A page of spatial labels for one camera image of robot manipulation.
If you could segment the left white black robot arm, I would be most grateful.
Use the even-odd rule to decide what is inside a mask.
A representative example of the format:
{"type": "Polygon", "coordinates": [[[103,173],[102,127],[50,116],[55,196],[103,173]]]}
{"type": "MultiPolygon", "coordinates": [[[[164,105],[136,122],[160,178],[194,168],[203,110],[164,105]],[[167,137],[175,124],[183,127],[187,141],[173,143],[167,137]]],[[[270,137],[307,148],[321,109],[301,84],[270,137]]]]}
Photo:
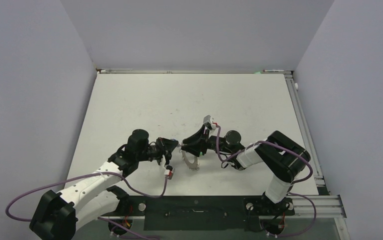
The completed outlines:
{"type": "Polygon", "coordinates": [[[179,142],[159,137],[149,142],[149,133],[136,129],[95,172],[76,177],[76,183],[58,192],[44,193],[30,221],[29,228],[42,240],[70,240],[88,222],[113,212],[123,215],[129,202],[116,184],[137,170],[143,161],[156,161],[172,176],[169,162],[179,142]]]}

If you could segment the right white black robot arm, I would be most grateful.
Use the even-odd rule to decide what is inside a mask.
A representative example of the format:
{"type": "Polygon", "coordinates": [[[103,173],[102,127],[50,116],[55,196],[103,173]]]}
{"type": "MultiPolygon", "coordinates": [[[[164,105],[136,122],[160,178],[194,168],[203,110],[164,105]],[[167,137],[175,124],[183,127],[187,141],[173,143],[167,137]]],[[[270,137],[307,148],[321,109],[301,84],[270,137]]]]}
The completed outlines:
{"type": "Polygon", "coordinates": [[[222,163],[239,171],[264,163],[273,177],[262,195],[262,207],[266,213],[275,214],[282,208],[282,200],[294,184],[299,183],[298,174],[311,167],[310,153],[278,130],[265,140],[244,146],[242,136],[236,130],[229,130],[223,137],[220,132],[212,135],[214,130],[220,129],[216,123],[202,125],[198,132],[182,141],[181,151],[198,158],[212,150],[222,163]]]}

